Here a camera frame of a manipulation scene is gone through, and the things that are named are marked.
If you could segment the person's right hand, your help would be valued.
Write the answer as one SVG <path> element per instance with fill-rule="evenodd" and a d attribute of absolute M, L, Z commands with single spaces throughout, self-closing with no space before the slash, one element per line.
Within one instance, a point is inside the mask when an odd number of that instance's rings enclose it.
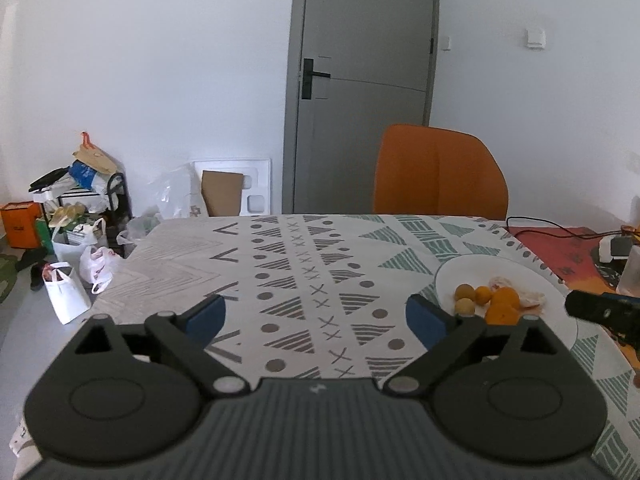
<path fill-rule="evenodd" d="M 640 370 L 638 368 L 634 369 L 634 380 L 632 382 L 636 388 L 640 388 Z"/>

